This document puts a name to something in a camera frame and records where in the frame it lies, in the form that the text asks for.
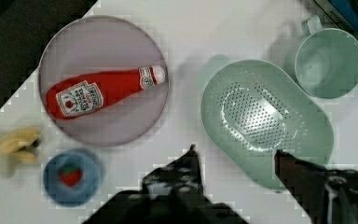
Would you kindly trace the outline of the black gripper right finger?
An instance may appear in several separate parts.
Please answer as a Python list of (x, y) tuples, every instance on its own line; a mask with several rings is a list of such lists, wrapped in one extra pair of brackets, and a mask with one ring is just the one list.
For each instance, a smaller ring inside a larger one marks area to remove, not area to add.
[(327, 169), (279, 150), (275, 174), (312, 224), (358, 224), (358, 171)]

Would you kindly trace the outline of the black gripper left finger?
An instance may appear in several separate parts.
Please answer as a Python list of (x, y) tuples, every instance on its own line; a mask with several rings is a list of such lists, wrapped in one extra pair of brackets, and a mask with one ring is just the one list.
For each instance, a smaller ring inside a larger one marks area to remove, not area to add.
[(83, 224), (249, 224), (203, 192), (196, 146), (146, 175), (139, 190), (123, 190)]

